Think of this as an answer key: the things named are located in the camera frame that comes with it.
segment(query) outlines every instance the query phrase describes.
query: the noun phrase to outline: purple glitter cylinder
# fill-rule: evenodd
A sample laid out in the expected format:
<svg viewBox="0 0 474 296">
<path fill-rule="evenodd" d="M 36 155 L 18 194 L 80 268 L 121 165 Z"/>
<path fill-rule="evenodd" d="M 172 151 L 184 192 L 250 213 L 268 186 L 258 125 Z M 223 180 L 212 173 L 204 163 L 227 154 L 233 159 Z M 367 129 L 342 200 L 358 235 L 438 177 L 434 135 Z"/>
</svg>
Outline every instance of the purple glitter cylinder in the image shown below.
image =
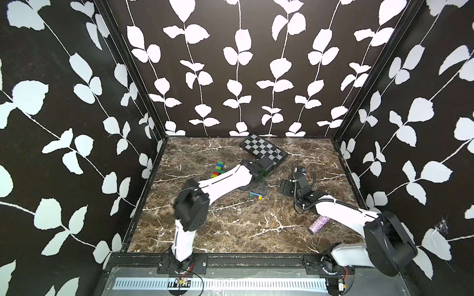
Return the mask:
<svg viewBox="0 0 474 296">
<path fill-rule="evenodd" d="M 319 216 L 316 221 L 309 227 L 309 230 L 312 234 L 316 234 L 323 226 L 329 221 L 331 218 L 328 218 L 326 216 Z"/>
</svg>

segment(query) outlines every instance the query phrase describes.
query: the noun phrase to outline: vent grille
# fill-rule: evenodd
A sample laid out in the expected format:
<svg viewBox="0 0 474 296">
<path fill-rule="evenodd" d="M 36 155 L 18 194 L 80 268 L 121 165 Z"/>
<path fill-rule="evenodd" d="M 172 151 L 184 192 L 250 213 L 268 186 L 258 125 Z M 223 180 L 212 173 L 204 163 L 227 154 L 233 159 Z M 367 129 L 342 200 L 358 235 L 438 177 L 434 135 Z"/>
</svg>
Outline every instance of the vent grille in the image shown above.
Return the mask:
<svg viewBox="0 0 474 296">
<path fill-rule="evenodd" d="M 114 290 L 178 290 L 176 278 L 116 278 Z M 187 287 L 180 290 L 201 290 L 199 278 L 186 278 Z M 205 290 L 287 290 L 327 292 L 323 278 L 203 278 Z"/>
</svg>

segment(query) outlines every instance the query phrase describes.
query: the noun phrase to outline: brown marble surface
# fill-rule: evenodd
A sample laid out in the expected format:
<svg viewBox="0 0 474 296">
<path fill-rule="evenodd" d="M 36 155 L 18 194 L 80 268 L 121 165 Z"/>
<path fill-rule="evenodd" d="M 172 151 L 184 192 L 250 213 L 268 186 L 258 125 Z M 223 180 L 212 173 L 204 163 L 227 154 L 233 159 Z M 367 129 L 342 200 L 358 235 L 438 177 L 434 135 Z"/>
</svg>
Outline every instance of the brown marble surface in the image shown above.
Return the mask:
<svg viewBox="0 0 474 296">
<path fill-rule="evenodd" d="M 242 138 L 170 138 L 155 181 L 143 208 L 129 252 L 164 252 L 174 238 L 173 200 L 183 183 L 210 178 L 218 161 L 229 170 L 252 156 L 238 145 Z M 321 252 L 333 242 L 360 242 L 350 228 L 331 220 L 318 233 L 308 227 L 317 219 L 311 212 L 299 215 L 291 197 L 279 193 L 280 180 L 288 178 L 293 163 L 317 173 L 314 188 L 356 205 L 342 164 L 327 139 L 271 139 L 286 151 L 287 159 L 266 180 L 268 195 L 259 200 L 234 190 L 214 202 L 204 225 L 197 230 L 195 252 Z"/>
</svg>

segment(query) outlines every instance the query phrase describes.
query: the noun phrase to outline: wall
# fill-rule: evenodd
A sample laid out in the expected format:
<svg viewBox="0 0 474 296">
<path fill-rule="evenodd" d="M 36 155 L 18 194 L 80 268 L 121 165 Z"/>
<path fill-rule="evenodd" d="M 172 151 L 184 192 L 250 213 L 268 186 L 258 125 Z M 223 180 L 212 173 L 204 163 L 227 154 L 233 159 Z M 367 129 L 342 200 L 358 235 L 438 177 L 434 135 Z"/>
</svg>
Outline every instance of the wall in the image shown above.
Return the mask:
<svg viewBox="0 0 474 296">
<path fill-rule="evenodd" d="M 222 137 L 332 136 L 406 3 L 109 1 L 167 133 Z"/>
<path fill-rule="evenodd" d="M 412 233 L 421 294 L 471 295 L 474 1 L 444 4 L 422 5 L 341 150 L 366 204 Z"/>
<path fill-rule="evenodd" d="M 0 5 L 1 296 L 91 295 L 157 156 L 158 131 L 95 11 Z"/>
</svg>

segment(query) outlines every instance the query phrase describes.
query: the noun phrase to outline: black cable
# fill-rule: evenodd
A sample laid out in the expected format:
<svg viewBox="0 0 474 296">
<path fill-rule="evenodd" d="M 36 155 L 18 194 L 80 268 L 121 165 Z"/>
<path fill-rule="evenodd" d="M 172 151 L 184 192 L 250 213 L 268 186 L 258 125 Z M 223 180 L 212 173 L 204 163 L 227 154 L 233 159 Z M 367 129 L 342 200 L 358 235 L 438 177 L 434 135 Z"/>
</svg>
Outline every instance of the black cable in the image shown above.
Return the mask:
<svg viewBox="0 0 474 296">
<path fill-rule="evenodd" d="M 198 296 L 201 296 L 201 295 L 202 295 L 202 292 L 204 292 L 204 280 L 199 276 L 199 274 L 194 273 L 194 272 L 192 272 L 191 270 L 189 270 L 189 272 L 192 273 L 192 274 L 197 275 L 197 276 L 201 279 L 201 282 L 202 282 L 202 290 L 201 290 L 201 293 L 198 295 Z"/>
</svg>

